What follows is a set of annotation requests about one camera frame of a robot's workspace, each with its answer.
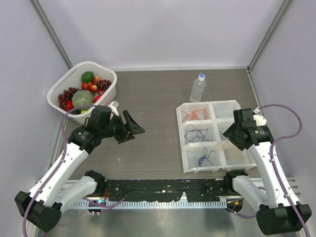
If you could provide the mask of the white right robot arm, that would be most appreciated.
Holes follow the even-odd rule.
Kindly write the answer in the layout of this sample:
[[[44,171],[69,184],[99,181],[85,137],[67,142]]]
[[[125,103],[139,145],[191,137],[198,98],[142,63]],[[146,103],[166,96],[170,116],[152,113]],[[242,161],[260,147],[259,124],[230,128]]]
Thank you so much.
[[[257,224],[267,236],[304,230],[310,236],[307,221],[312,215],[309,205],[301,204],[279,163],[276,143],[264,117],[255,110],[233,111],[234,122],[223,135],[240,151],[253,158],[261,175],[264,190],[257,187],[243,170],[228,171],[224,176],[225,193],[239,193],[256,213]]]

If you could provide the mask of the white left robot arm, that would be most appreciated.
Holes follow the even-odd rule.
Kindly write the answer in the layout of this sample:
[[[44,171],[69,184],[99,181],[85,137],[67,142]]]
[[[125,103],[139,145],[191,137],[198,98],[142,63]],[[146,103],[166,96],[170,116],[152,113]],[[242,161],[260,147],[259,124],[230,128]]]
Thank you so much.
[[[15,203],[23,217],[22,232],[27,236],[26,223],[30,222],[45,233],[51,231],[62,214],[79,199],[92,194],[100,197],[107,185],[105,177],[88,171],[77,182],[62,189],[76,168],[101,144],[105,138],[114,138],[119,144],[145,133],[127,110],[119,115],[113,106],[92,106],[84,124],[63,140],[63,151],[46,174],[28,191],[20,191]]]

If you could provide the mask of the white compartment tray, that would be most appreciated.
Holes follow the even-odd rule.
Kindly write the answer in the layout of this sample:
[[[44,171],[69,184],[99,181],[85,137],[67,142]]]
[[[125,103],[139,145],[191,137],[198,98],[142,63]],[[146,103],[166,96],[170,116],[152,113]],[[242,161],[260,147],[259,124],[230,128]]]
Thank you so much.
[[[176,108],[185,173],[255,168],[255,161],[223,136],[234,123],[236,100],[183,103]]]

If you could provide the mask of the red apple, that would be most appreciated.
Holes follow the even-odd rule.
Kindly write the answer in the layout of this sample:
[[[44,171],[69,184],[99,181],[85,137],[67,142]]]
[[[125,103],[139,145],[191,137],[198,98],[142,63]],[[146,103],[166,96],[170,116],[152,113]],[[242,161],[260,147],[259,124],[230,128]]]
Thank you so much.
[[[94,103],[96,103],[100,98],[102,97],[102,95],[98,95],[94,98]]]

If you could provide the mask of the clear plastic water bottle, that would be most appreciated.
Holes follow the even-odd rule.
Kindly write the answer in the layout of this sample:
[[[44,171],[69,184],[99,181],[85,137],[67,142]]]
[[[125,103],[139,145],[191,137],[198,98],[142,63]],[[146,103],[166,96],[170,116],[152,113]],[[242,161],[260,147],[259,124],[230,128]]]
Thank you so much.
[[[202,94],[205,90],[205,86],[206,86],[205,74],[199,74],[198,78],[196,78],[193,83],[189,101],[192,103],[200,102],[202,98]]]

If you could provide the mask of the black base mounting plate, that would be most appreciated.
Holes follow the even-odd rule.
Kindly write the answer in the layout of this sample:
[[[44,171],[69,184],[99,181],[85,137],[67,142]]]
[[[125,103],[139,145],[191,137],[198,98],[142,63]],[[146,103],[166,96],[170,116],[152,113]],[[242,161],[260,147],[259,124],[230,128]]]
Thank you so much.
[[[88,197],[108,197],[110,201],[125,198],[128,202],[178,202],[183,194],[189,202],[218,201],[219,197],[240,195],[221,179],[129,179],[107,180]]]

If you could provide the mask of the green striped melon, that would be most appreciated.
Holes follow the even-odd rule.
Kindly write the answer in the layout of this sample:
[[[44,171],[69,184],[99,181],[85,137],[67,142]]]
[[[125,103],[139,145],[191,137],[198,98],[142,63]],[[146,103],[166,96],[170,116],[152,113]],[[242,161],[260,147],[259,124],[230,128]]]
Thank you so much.
[[[94,103],[94,96],[90,91],[79,90],[72,98],[73,107],[80,107],[79,110],[88,110],[89,107],[82,107],[84,105],[92,105]]]

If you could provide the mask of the red yellow peaches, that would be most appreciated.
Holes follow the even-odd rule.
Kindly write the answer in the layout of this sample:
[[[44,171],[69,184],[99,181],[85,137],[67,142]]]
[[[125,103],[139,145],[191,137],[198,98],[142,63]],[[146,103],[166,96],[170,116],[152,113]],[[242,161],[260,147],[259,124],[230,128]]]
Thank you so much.
[[[96,92],[98,90],[98,83],[100,82],[100,78],[95,76],[90,82],[83,82],[81,84],[82,90],[87,90],[90,92]]]

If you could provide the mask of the green lime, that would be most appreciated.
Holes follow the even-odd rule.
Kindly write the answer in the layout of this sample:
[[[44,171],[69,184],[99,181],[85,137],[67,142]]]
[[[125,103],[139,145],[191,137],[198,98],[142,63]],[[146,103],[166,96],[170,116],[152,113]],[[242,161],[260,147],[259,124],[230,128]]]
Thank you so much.
[[[94,79],[94,73],[91,71],[86,71],[81,75],[81,83],[90,83]]]

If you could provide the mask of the dark red grape bunch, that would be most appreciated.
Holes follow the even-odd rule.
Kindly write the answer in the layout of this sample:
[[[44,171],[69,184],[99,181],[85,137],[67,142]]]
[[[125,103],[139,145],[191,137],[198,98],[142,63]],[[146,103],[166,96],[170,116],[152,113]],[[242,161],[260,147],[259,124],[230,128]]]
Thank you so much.
[[[69,111],[73,108],[72,98],[76,92],[78,92],[78,88],[69,87],[68,90],[64,90],[62,94],[58,95],[58,103],[59,108],[63,109],[64,111]]]

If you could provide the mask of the white plastic fruit basket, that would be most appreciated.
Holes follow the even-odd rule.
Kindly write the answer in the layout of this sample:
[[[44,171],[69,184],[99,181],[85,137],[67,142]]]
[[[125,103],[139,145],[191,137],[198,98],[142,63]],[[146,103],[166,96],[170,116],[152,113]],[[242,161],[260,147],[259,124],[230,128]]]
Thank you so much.
[[[109,105],[117,95],[117,75],[114,71],[91,61],[72,67],[49,90],[49,105],[62,113],[82,105],[68,117],[83,125],[90,117],[91,105]]]

